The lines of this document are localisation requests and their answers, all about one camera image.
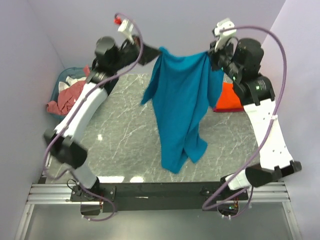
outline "black mounting bracket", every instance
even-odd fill
[[[48,146],[56,136],[55,130],[47,129],[43,134],[46,145]],[[50,153],[59,163],[68,164],[74,169],[81,167],[88,155],[87,150],[69,136],[60,136],[50,149]]]
[[[143,210],[187,210],[201,209],[203,203],[221,186],[221,182],[163,182],[163,183],[100,183],[101,194],[114,202],[117,211]],[[234,192],[224,192],[215,201],[221,201]],[[247,200],[248,193],[238,196],[239,200]],[[71,202],[99,202],[99,199],[89,198],[79,186],[72,189]],[[97,215],[100,205],[84,205],[81,214]],[[112,212],[112,206],[103,202],[102,212]]]
[[[262,168],[261,165],[255,164],[245,169],[245,176],[249,183],[257,188],[271,182],[276,182],[281,178],[294,174],[302,170],[301,162],[290,161],[290,165],[284,168],[275,167],[274,170]]]

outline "orange cloth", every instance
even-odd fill
[[[233,84],[224,82],[221,96],[213,109],[214,112],[240,112],[244,107],[233,90]]]

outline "clothes pile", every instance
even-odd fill
[[[51,114],[66,116],[80,97],[85,84],[86,77],[73,79],[68,76],[65,82],[59,82],[58,99],[57,101],[50,101],[47,104],[47,112]]]

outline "metal floor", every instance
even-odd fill
[[[232,220],[217,212],[120,212],[104,222],[81,218],[78,205],[36,205],[26,240],[293,240],[282,203],[253,203]]]

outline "fabric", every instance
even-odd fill
[[[235,94],[233,84],[224,82],[222,85],[221,96],[216,103],[216,106],[213,108],[213,111],[217,113],[227,113],[241,112],[243,110],[244,107],[241,105],[238,96]]]
[[[85,74],[86,77],[89,76],[89,74],[90,74],[90,67],[89,67],[89,65],[86,65],[86,66],[83,68],[83,72],[84,72],[84,74]]]
[[[86,79],[87,79],[87,77],[85,77],[85,76],[81,77],[81,78],[72,78],[72,77],[67,76],[65,81],[69,84],[69,86],[72,86],[76,82],[85,81]]]
[[[206,52],[173,56],[161,47],[141,104],[152,99],[161,142],[161,165],[177,174],[189,157],[197,163],[207,149],[199,122],[216,105],[224,73],[212,71]]]
[[[46,111],[51,114],[67,115],[80,97],[85,84],[86,81],[77,81],[72,86],[60,92],[57,102],[50,101],[47,104]]]
[[[69,88],[70,86],[63,81],[60,81],[58,84],[58,92],[61,93],[63,90]]]

